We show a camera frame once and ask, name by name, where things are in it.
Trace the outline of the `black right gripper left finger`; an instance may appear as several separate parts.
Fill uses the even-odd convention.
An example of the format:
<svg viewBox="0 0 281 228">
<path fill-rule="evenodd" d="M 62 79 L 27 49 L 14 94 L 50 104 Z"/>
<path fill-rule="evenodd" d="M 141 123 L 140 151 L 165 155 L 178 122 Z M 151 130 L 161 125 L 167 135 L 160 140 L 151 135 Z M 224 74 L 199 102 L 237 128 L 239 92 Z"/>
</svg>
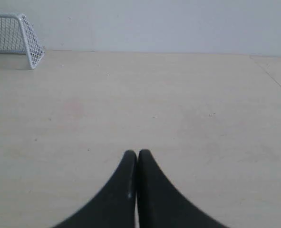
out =
<svg viewBox="0 0 281 228">
<path fill-rule="evenodd" d="M 102 189 L 56 228 L 134 228 L 137 155 L 123 157 Z"/>
</svg>

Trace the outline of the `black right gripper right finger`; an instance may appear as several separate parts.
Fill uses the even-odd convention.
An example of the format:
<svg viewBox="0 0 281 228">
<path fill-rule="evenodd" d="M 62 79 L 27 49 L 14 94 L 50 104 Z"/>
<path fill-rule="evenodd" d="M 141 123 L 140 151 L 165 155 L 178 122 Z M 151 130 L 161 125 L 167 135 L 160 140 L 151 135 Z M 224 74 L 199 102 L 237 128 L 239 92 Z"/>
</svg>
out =
<svg viewBox="0 0 281 228">
<path fill-rule="evenodd" d="M 141 228 L 226 227 L 181 194 L 148 149 L 138 155 L 137 206 Z"/>
</svg>

